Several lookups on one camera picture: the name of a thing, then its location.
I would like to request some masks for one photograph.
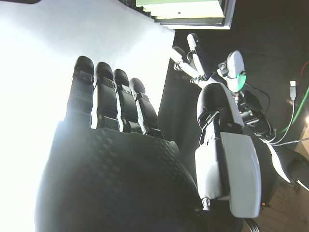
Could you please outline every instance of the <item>dark background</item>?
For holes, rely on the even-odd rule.
[[[309,60],[309,1],[307,0],[237,0],[231,30],[177,30],[174,46],[189,51],[187,35],[196,33],[211,67],[239,50],[244,59],[247,82],[266,91],[271,97],[267,117],[277,129],[285,128],[291,118],[289,85],[298,80],[304,63]],[[196,105],[201,89],[189,83],[190,77],[176,72],[170,62],[159,111],[160,128],[167,140],[180,148],[183,161],[195,175],[195,149],[201,130],[197,124]],[[309,84],[309,66],[298,86],[296,107]],[[267,107],[265,95],[247,87]],[[298,139],[309,111],[306,103],[285,141]],[[268,202],[281,181],[272,166],[271,153],[253,136],[262,175],[262,201]]]

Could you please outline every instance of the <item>green cable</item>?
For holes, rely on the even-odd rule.
[[[299,106],[299,108],[298,108],[298,111],[297,111],[296,115],[295,115],[294,118],[293,118],[293,121],[292,121],[292,124],[291,124],[291,125],[294,124],[294,122],[296,121],[298,115],[300,114],[300,111],[301,111],[301,109],[303,108],[303,106],[304,106],[304,104],[305,104],[305,101],[306,101],[308,95],[309,95],[309,87],[307,88],[307,92],[306,92],[306,94],[305,94],[303,100],[301,101],[301,104],[300,104],[300,106]],[[280,131],[280,133],[286,132],[287,129],[288,129],[288,127],[284,128],[283,130]]]

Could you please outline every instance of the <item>red wire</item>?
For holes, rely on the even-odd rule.
[[[309,61],[307,61],[307,62],[304,64],[303,68],[301,69],[300,79],[298,80],[297,85],[299,85],[300,81],[303,79],[304,70],[305,70],[305,67],[306,67],[308,64],[309,64]]]

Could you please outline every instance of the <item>usb connector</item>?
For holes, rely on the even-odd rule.
[[[290,97],[292,101],[296,99],[296,81],[290,81]]]

